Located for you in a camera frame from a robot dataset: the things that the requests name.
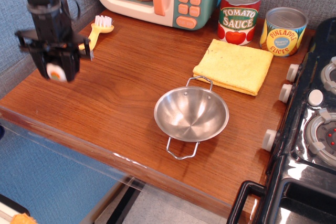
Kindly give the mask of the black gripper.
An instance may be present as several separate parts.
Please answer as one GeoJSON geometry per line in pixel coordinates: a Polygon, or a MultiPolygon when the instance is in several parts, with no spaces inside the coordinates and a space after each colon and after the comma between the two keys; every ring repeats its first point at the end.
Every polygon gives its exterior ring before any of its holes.
{"type": "MultiPolygon", "coordinates": [[[[15,35],[19,39],[21,50],[28,50],[25,39],[29,39],[42,46],[42,49],[30,49],[30,55],[39,73],[45,79],[50,79],[47,73],[46,52],[43,49],[56,47],[79,47],[84,49],[79,53],[81,58],[93,59],[93,52],[89,48],[89,39],[76,34],[71,26],[71,16],[64,5],[34,6],[27,5],[31,13],[34,29],[18,30],[15,35]]],[[[72,82],[80,69],[80,59],[77,53],[65,51],[61,54],[61,64],[66,80],[72,82]]]]}

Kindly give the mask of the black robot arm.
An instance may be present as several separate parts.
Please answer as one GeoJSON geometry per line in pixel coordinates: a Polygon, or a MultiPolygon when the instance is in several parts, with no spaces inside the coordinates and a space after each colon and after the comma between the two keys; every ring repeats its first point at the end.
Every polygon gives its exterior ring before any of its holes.
{"type": "Polygon", "coordinates": [[[30,53],[39,73],[46,79],[72,82],[80,60],[93,59],[89,38],[77,34],[67,0],[27,0],[34,29],[15,33],[22,51],[30,53]]]}

